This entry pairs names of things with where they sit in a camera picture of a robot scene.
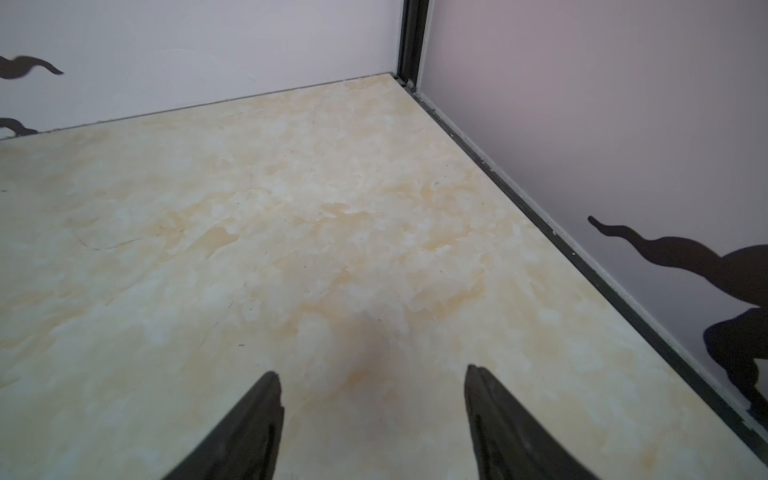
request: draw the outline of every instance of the wavy black decal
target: wavy black decal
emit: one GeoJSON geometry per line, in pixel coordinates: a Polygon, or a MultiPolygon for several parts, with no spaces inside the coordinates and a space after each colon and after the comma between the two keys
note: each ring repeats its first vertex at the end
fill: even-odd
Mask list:
{"type": "Polygon", "coordinates": [[[13,60],[8,60],[5,57],[0,57],[0,78],[10,80],[12,78],[21,78],[33,67],[47,68],[52,74],[63,75],[64,72],[54,67],[45,60],[35,57],[16,57],[13,60]]]}
{"type": "Polygon", "coordinates": [[[768,359],[768,245],[754,245],[719,256],[695,240],[663,237],[646,240],[624,225],[589,223],[608,237],[628,241],[645,260],[701,275],[752,308],[704,331],[704,344],[728,379],[751,402],[750,414],[768,428],[768,400],[755,388],[760,371],[755,359],[768,359]]]}
{"type": "Polygon", "coordinates": [[[38,133],[36,130],[25,127],[20,121],[15,118],[0,118],[0,128],[9,128],[13,130],[13,133],[17,137],[23,137],[25,135],[33,135],[38,133]]]}

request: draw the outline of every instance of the black metal frame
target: black metal frame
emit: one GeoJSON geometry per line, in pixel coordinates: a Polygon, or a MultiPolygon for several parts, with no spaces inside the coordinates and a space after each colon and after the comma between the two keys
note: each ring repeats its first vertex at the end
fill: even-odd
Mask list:
{"type": "Polygon", "coordinates": [[[397,76],[413,90],[419,76],[429,0],[404,0],[397,76]]]}

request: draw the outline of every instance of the beige marble floor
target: beige marble floor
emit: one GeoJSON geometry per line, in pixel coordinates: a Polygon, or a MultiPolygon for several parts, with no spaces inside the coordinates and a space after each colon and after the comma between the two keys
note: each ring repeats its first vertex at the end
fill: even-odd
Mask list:
{"type": "Polygon", "coordinates": [[[602,478],[768,471],[388,76],[0,142],[0,477],[477,478],[468,363],[602,478]]]}

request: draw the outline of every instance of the white wall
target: white wall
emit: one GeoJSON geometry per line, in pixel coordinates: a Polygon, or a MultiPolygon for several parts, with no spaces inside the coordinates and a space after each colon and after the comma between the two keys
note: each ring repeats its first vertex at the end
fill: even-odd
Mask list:
{"type": "MultiPolygon", "coordinates": [[[[0,117],[39,131],[394,71],[402,0],[0,2],[0,117]]],[[[9,131],[0,129],[0,137],[9,131]]]]}
{"type": "Polygon", "coordinates": [[[768,243],[768,2],[433,1],[421,93],[741,399],[702,333],[751,305],[587,217],[768,243]]]}

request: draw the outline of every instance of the black trim strip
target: black trim strip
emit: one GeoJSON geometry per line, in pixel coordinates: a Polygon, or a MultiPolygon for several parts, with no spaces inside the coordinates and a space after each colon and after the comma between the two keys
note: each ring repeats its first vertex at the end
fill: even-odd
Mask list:
{"type": "Polygon", "coordinates": [[[702,378],[696,370],[686,362],[663,338],[648,325],[634,309],[603,280],[594,269],[589,266],[549,224],[541,218],[520,195],[515,193],[491,167],[485,163],[478,154],[472,150],[419,96],[410,88],[404,88],[416,102],[426,111],[432,119],[453,139],[454,142],[474,161],[493,183],[512,200],[512,203],[551,241],[560,252],[565,255],[582,275],[594,285],[598,292],[637,330],[638,333],[657,351],[675,372],[687,383],[699,397],[725,422],[733,433],[749,447],[757,458],[768,465],[768,442],[757,432],[744,423],[741,415],[717,393],[717,391],[702,378]]]}
{"type": "Polygon", "coordinates": [[[419,76],[429,0],[404,0],[397,76],[413,89],[419,76]]]}
{"type": "MultiPolygon", "coordinates": [[[[301,90],[302,88],[322,87],[323,85],[330,85],[330,84],[340,83],[342,81],[359,80],[360,78],[378,77],[379,75],[392,75],[392,72],[391,71],[390,72],[381,72],[381,73],[376,73],[376,74],[371,74],[371,75],[363,75],[362,77],[344,78],[343,80],[324,81],[323,83],[319,83],[319,84],[306,85],[306,86],[303,86],[303,87],[284,88],[283,90],[265,91],[262,94],[246,95],[244,97],[236,97],[236,98],[226,98],[224,100],[209,101],[209,102],[204,103],[204,104],[189,105],[188,107],[168,108],[167,110],[149,111],[149,112],[147,112],[145,114],[129,115],[127,117],[112,118],[110,120],[98,120],[98,121],[91,122],[90,124],[72,125],[71,127],[54,128],[53,130],[46,130],[46,131],[37,131],[37,130],[35,130],[34,133],[36,133],[36,134],[50,134],[50,133],[53,133],[55,131],[71,130],[72,128],[89,127],[91,125],[108,124],[108,123],[111,123],[113,121],[127,120],[129,118],[148,117],[149,115],[164,114],[164,113],[167,113],[169,111],[187,110],[188,108],[204,107],[206,105],[221,104],[221,103],[224,103],[225,101],[243,100],[244,98],[255,98],[255,97],[261,97],[263,95],[279,94],[279,93],[283,93],[284,91],[301,90]]],[[[8,140],[11,140],[12,138],[16,138],[16,137],[0,138],[0,141],[8,141],[8,140]]]]}

